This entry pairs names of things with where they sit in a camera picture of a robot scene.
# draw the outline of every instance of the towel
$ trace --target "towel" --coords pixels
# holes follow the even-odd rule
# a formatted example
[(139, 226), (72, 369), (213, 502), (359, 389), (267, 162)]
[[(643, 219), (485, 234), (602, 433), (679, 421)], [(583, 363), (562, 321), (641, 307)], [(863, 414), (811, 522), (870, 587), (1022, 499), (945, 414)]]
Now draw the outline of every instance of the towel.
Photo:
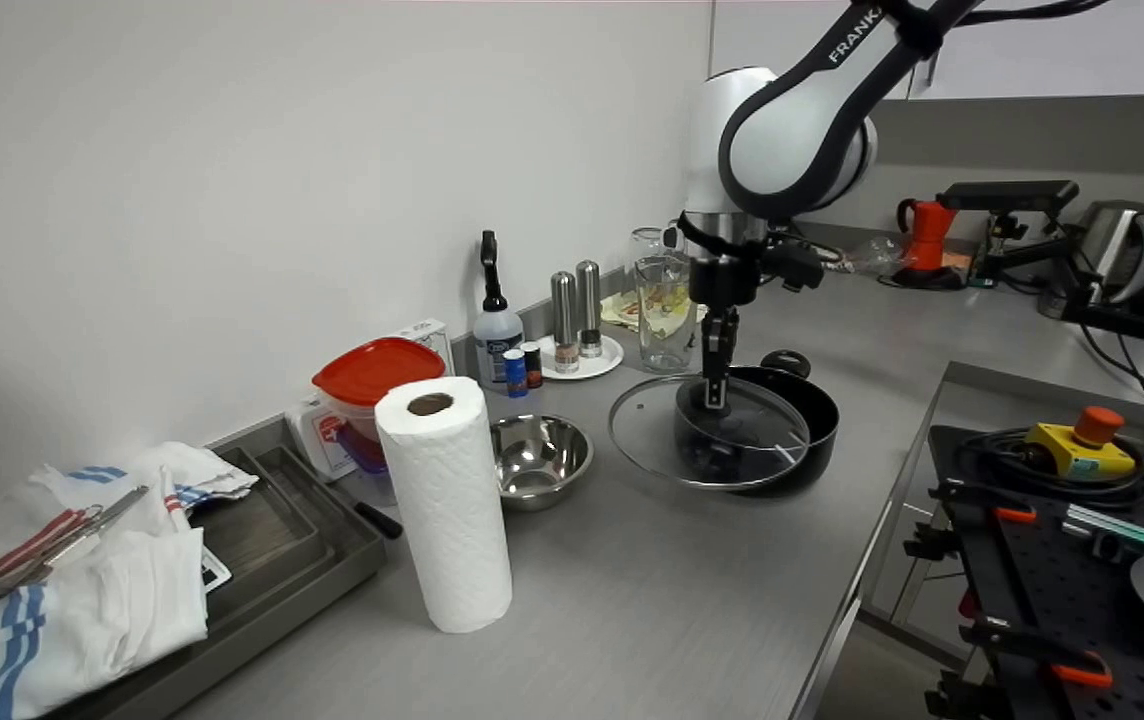
[(124, 517), (77, 539), (54, 571), (0, 601), (0, 720), (44, 715), (209, 636), (205, 532), (188, 511), (239, 499), (256, 476), (209, 447), (160, 442), (128, 462), (44, 466), (0, 491), (0, 554), (64, 506)]

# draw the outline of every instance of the paper towel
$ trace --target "paper towel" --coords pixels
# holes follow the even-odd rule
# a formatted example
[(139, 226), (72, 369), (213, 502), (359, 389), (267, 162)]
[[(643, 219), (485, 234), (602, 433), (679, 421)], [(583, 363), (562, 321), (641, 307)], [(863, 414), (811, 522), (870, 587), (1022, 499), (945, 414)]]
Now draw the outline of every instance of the paper towel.
[(512, 601), (489, 399), (468, 374), (399, 382), (377, 433), (429, 618), (439, 631), (498, 622)]

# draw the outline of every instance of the kettle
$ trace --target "kettle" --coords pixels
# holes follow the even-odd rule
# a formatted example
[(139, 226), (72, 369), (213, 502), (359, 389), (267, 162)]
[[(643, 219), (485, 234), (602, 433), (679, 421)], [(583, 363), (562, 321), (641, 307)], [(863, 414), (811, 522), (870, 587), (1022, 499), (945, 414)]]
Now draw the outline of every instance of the kettle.
[(1080, 253), (1095, 280), (1087, 303), (1130, 303), (1144, 296), (1144, 203), (1092, 203)]

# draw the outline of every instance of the stainless steel bowl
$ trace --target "stainless steel bowl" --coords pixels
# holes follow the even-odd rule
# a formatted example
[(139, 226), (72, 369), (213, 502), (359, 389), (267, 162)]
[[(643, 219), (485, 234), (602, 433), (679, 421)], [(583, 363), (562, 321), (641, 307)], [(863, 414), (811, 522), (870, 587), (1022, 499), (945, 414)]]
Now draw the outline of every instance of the stainless steel bowl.
[(591, 462), (588, 436), (562, 414), (508, 414), (492, 423), (506, 506), (549, 506), (574, 491)]

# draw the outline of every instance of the kitchen counter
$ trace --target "kitchen counter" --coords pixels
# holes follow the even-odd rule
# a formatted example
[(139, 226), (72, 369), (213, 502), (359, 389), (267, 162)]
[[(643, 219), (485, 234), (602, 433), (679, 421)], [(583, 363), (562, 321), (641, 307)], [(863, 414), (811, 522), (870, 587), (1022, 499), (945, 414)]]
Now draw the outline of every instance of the kitchen counter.
[(799, 296), (765, 286), (737, 356), (753, 363), (773, 349), (803, 351), (843, 413), (811, 486), (745, 499), (635, 473), (612, 447), (608, 407), (641, 369), (498, 396), (492, 414), (556, 413), (597, 442), (583, 486), (508, 517), (512, 610), (475, 636), (439, 636), (391, 544), (370, 587), (185, 715), (781, 720), (816, 696), (811, 666), (843, 638), (900, 461), (952, 361), (1141, 399), (1075, 327), (1005, 286), (906, 292), (863, 275)]

